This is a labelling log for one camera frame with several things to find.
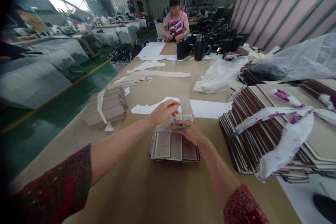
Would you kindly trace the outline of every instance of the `metal frame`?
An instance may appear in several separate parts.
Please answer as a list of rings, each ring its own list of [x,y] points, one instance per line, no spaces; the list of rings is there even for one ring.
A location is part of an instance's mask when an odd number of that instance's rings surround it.
[[[264,31],[266,30],[266,27],[268,26],[268,24],[270,23],[271,19],[273,18],[275,12],[278,10],[280,4],[281,4],[282,0],[279,0],[276,4],[276,6],[274,7],[272,13],[270,14],[269,18],[267,19],[266,23],[264,24],[264,27],[261,29],[261,31],[259,32],[259,35],[257,37],[257,39],[255,40],[255,42],[253,43],[253,46],[255,46],[259,39],[261,38],[262,34],[264,33]]]
[[[301,27],[304,25],[304,23],[311,17],[311,15],[320,7],[320,5],[324,2],[324,0],[318,0],[315,4],[315,6],[313,6],[308,14],[301,20],[301,22],[299,23],[299,25],[295,28],[295,30],[292,32],[292,34],[290,34],[288,36],[288,38],[285,40],[285,42],[280,46],[281,48],[284,48],[290,41],[291,39],[294,37],[294,35],[301,29]]]
[[[266,8],[266,6],[267,6],[267,4],[268,4],[268,1],[269,1],[269,0],[266,0],[265,3],[264,3],[264,5],[262,6],[262,8],[261,8],[261,10],[260,10],[260,12],[259,12],[259,15],[258,15],[257,19],[255,20],[255,22],[254,22],[254,24],[253,24],[253,27],[252,27],[252,29],[251,29],[251,31],[250,31],[250,35],[253,33],[254,28],[256,27],[256,25],[257,25],[257,23],[258,23],[258,21],[259,21],[261,15],[262,15],[262,13],[264,12],[264,10],[265,10],[265,8]]]
[[[327,33],[329,33],[329,32],[331,32],[333,29],[335,29],[336,28],[336,22],[332,25],[332,26],[330,26],[330,28],[328,29],[328,30],[326,30],[325,32],[324,32],[324,34],[327,34]]]
[[[245,25],[244,25],[244,27],[243,27],[243,29],[242,29],[241,32],[244,32],[244,31],[245,31],[245,28],[246,28],[246,26],[247,26],[247,24],[248,24],[248,22],[249,22],[249,20],[250,20],[250,18],[251,18],[251,16],[252,16],[252,13],[253,13],[253,11],[254,11],[254,9],[255,9],[255,7],[256,7],[258,1],[259,1],[259,0],[256,0],[256,1],[255,1],[254,5],[253,5],[253,7],[252,7],[252,9],[251,9],[251,12],[250,12],[249,16],[247,17],[247,20],[246,20]]]
[[[268,39],[268,41],[266,42],[263,50],[265,50],[268,45],[271,43],[271,41],[274,39],[274,37],[276,36],[276,34],[278,33],[278,31],[281,29],[282,25],[286,22],[287,18],[289,17],[289,15],[293,12],[293,10],[295,9],[295,7],[297,6],[297,4],[300,2],[300,0],[295,0],[295,2],[293,3],[293,5],[289,8],[288,12],[286,13],[286,15],[283,17],[283,19],[281,20],[281,22],[279,23],[278,27],[274,30],[273,34],[270,36],[270,38]]]
[[[235,14],[234,19],[231,18],[231,20],[232,20],[232,25],[233,25],[233,22],[236,20],[236,17],[237,17],[237,15],[238,15],[238,11],[239,11],[240,6],[241,6],[241,4],[242,4],[241,2],[242,2],[242,0],[240,0],[240,2],[239,2],[238,9],[237,9],[237,11],[236,11],[236,14]]]
[[[316,25],[303,37],[303,39],[300,40],[299,43],[302,43],[307,38],[309,38],[334,11],[336,11],[336,3],[330,8],[330,10],[328,10],[326,14],[324,14],[324,16],[320,19],[320,21],[316,23]]]
[[[239,19],[238,24],[237,24],[237,27],[236,27],[237,30],[238,30],[238,28],[239,28],[240,22],[241,22],[242,19],[243,19],[244,13],[245,13],[245,11],[246,11],[246,8],[247,8],[247,5],[249,4],[249,2],[250,2],[250,0],[247,0],[247,1],[246,1],[245,7],[244,7],[244,9],[243,9],[243,12],[242,12],[241,15],[240,15],[240,19]]]

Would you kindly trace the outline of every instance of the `cardboard table surface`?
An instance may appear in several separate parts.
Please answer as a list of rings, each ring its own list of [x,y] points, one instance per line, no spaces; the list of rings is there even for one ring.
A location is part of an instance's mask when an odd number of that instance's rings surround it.
[[[149,76],[130,87],[129,107],[123,127],[145,115],[131,114],[137,105],[152,105],[166,96],[187,95],[190,99],[226,102],[233,91],[218,94],[192,92],[195,82],[205,74],[210,61],[164,61],[165,66],[149,70],[189,72],[190,77]],[[142,61],[134,59],[113,80],[126,76]],[[116,132],[121,122],[113,124]],[[223,159],[232,168],[218,119],[196,118],[198,127],[213,141]],[[114,132],[91,128],[81,111],[30,164],[10,183],[16,192],[85,145],[101,141]],[[85,209],[77,214],[77,223],[222,223],[218,199],[204,161],[198,164],[152,162],[148,156],[152,132],[148,132],[89,193]],[[287,196],[275,177],[266,184],[254,176],[238,175],[246,183],[271,223],[300,223]]]

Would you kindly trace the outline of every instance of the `ribbon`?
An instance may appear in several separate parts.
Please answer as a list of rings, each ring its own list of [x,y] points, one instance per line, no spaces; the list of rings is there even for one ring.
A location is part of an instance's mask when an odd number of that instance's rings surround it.
[[[256,173],[256,176],[263,183],[273,172],[285,167],[293,159],[313,129],[314,115],[336,125],[336,113],[325,109],[316,109],[313,106],[305,106],[295,96],[291,96],[279,89],[272,89],[270,92],[283,101],[297,106],[297,108],[263,108],[253,116],[246,118],[236,127],[237,133],[240,134],[244,130],[262,121],[276,116],[294,113],[294,116],[289,120],[282,131],[279,144],[274,150],[266,153],[259,161],[260,169]]]

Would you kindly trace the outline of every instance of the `stack of brown boards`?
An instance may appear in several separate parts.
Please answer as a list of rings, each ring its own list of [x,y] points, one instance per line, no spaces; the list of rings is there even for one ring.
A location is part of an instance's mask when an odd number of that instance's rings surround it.
[[[108,122],[114,123],[124,119],[127,109],[125,91],[122,87],[115,87],[105,91],[102,111]],[[98,112],[98,93],[91,96],[84,109],[84,114],[89,126],[100,127],[105,125]]]
[[[307,106],[326,109],[325,105],[301,87],[257,84],[243,88],[233,97],[232,110],[219,118],[232,163],[238,173],[256,174],[259,171],[260,159],[278,145],[283,128],[293,117],[293,114],[273,117],[253,125],[239,135],[235,134],[237,125],[265,107],[295,108],[273,96],[270,93],[271,89],[280,89],[293,95]],[[308,182],[307,175],[311,173],[328,174],[330,177],[335,177],[335,139],[336,127],[315,115],[313,129],[306,142],[300,147],[292,161],[275,171],[273,175],[282,176],[289,183]]]
[[[177,114],[176,117],[170,116],[169,119],[156,127],[156,129],[165,129],[170,123],[174,122],[174,118],[183,121],[194,121],[194,116],[191,114]],[[153,132],[149,156],[156,162],[168,160],[171,162],[198,163],[201,153],[199,148],[182,136],[182,134],[171,133],[168,129]]]

